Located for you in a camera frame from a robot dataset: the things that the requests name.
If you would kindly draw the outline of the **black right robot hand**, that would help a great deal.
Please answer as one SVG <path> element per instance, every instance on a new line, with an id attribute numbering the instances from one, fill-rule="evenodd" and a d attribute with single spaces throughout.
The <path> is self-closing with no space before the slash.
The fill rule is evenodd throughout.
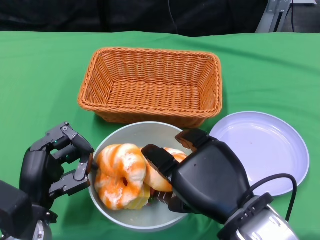
<path id="1" fill-rule="evenodd" d="M 198 128 L 184 130 L 175 139 L 192 151 L 182 162 L 154 144 L 141 150 L 172 185 L 175 196 L 168 201 L 169 210 L 202 214 L 225 224 L 250 188 L 244 166 L 226 143 Z"/>

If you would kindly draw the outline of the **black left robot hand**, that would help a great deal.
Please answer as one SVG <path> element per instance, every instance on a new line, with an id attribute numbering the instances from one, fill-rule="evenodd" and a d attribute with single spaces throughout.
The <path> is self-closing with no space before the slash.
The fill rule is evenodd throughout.
<path id="1" fill-rule="evenodd" d="M 26 151 L 19 189 L 33 204 L 50 209 L 55 199 L 91 185 L 88 175 L 94 151 L 68 122 L 57 125 Z"/>

